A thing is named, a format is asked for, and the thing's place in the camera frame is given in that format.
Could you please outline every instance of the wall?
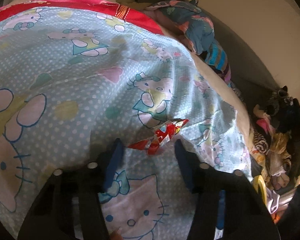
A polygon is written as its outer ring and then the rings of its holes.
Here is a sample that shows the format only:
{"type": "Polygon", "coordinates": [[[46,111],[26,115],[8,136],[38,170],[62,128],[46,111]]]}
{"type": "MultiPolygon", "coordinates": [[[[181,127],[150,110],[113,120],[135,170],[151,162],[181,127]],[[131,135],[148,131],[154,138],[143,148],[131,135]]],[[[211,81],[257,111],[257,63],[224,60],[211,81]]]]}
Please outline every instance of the wall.
{"type": "Polygon", "coordinates": [[[300,10],[294,0],[199,0],[235,31],[300,101],[300,10]]]}

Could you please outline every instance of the hello kitty print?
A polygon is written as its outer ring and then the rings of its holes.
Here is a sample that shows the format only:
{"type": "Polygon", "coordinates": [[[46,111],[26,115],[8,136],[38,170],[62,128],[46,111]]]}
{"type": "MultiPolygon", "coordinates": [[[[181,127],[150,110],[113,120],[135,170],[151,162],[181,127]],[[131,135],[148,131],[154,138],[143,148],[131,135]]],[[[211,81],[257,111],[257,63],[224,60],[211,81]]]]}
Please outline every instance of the hello kitty print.
{"type": "MultiPolygon", "coordinates": [[[[178,41],[89,10],[40,7],[3,20],[0,221],[17,238],[55,169],[86,165],[115,138],[125,145],[149,138],[173,118],[190,120],[177,136],[201,161],[249,176],[235,111],[178,41]]],[[[110,232],[186,239],[196,199],[173,149],[168,142],[152,158],[125,149],[111,188],[99,195],[110,232]]]]}

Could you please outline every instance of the red wrapper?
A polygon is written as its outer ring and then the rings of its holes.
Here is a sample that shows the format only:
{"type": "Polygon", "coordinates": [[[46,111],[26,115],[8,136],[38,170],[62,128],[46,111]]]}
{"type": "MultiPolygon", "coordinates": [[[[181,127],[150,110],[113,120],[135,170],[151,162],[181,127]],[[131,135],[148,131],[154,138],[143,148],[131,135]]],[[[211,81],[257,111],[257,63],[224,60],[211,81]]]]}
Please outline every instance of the red wrapper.
{"type": "Polygon", "coordinates": [[[154,136],[142,141],[130,144],[128,148],[137,150],[147,150],[148,155],[155,155],[160,146],[163,146],[180,131],[189,120],[171,119],[167,122],[154,127],[154,136]]]}

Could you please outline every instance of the cartoon cat nose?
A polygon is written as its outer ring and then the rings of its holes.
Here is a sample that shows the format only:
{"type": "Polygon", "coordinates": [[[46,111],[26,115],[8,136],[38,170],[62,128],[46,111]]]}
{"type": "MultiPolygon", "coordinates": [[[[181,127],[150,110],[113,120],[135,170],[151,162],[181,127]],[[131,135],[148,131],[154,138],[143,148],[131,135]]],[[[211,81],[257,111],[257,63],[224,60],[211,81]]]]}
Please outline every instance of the cartoon cat nose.
{"type": "Polygon", "coordinates": [[[135,224],[136,224],[136,222],[135,222],[133,219],[129,219],[129,220],[127,221],[127,225],[128,225],[129,227],[134,227],[135,224]]]}

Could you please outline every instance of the hello kitty bed sheet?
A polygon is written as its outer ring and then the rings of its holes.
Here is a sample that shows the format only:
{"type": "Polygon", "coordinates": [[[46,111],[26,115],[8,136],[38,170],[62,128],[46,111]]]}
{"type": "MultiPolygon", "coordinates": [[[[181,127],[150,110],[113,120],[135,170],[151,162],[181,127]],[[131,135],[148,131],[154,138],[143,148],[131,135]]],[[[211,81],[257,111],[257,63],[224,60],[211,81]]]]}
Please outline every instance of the hello kitty bed sheet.
{"type": "MultiPolygon", "coordinates": [[[[40,5],[0,21],[0,221],[16,237],[54,169],[172,118],[190,120],[178,134],[188,151],[250,178],[236,111],[181,43],[92,10],[40,5]]],[[[127,148],[100,200],[109,231],[125,239],[184,240],[196,196],[169,142],[153,157],[127,148]]]]}

